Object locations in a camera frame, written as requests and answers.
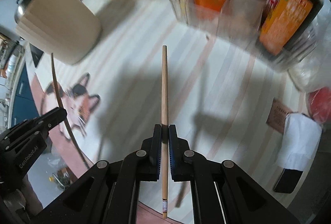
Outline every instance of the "beige cup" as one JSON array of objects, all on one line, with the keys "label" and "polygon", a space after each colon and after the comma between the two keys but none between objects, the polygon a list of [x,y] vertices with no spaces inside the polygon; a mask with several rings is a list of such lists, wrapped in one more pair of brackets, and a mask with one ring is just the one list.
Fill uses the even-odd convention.
[{"label": "beige cup", "polygon": [[45,53],[75,64],[94,47],[101,25],[80,0],[33,0],[16,31]]}]

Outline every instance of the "cat face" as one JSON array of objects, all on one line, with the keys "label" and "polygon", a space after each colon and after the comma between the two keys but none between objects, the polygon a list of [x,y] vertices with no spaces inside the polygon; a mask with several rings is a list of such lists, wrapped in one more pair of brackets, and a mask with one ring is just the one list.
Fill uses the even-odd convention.
[{"label": "cat face", "polygon": [[[100,96],[95,94],[90,96],[87,91],[87,84],[90,74],[84,74],[73,87],[64,91],[59,84],[59,93],[62,99],[63,107],[67,111],[67,119],[72,129],[77,128],[83,136],[86,136],[85,126],[100,102]],[[42,101],[41,113],[46,113],[54,107],[57,107],[54,84],[50,83],[46,89]],[[60,132],[70,139],[69,133],[65,128],[64,122],[60,123]]]}]

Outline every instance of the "striped tablecloth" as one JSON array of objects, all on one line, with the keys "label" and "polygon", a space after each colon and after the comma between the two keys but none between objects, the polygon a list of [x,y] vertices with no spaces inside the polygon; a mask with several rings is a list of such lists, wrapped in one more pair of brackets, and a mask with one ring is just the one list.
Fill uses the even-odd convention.
[{"label": "striped tablecloth", "polygon": [[[274,98],[293,111],[306,112],[304,94],[294,87],[287,73],[276,73],[239,48],[178,23],[168,0],[85,1],[102,22],[101,40],[77,65],[55,62],[63,89],[72,87],[88,72],[88,94],[100,96],[99,106],[86,125],[86,135],[75,130],[84,154],[94,163],[101,159],[115,162],[152,136],[154,124],[161,121],[165,44],[169,122],[176,125],[178,136],[207,159],[235,161],[288,206],[310,165],[292,194],[274,193],[272,187],[282,171],[275,164],[282,135],[265,123]],[[27,66],[32,91],[36,91],[36,84],[45,91],[52,81],[50,56],[44,55],[37,69],[29,60]],[[51,138],[55,146],[60,140],[71,144],[60,133]],[[57,147],[70,161],[69,149]],[[84,172],[78,164],[72,168],[78,175]],[[161,212],[161,181],[142,182],[139,199]],[[175,220],[193,223],[188,184],[169,181],[168,211]]]}]

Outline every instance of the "screw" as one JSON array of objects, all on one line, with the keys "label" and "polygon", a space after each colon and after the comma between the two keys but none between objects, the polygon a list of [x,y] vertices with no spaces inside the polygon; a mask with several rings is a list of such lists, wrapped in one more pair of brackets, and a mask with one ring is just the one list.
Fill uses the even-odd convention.
[{"label": "screw", "polygon": [[233,162],[230,160],[226,160],[223,162],[224,167],[226,168],[232,168],[234,166]]},{"label": "screw", "polygon": [[186,157],[193,157],[193,156],[194,156],[194,152],[193,152],[192,150],[186,150],[186,151],[184,152],[184,155],[185,155]]},{"label": "screw", "polygon": [[105,168],[107,166],[107,161],[101,160],[97,163],[99,169]]},{"label": "screw", "polygon": [[145,150],[138,150],[137,153],[136,153],[136,155],[137,155],[138,157],[143,157],[143,156],[145,156],[146,154],[147,154],[147,153],[146,153]]}]

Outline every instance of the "black phone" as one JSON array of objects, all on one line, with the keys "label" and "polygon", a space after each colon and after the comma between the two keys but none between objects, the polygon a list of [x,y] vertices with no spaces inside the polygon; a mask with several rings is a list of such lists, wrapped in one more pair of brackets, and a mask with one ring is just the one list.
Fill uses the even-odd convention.
[{"label": "black phone", "polygon": [[300,180],[303,171],[283,169],[273,190],[278,193],[292,193]]}]

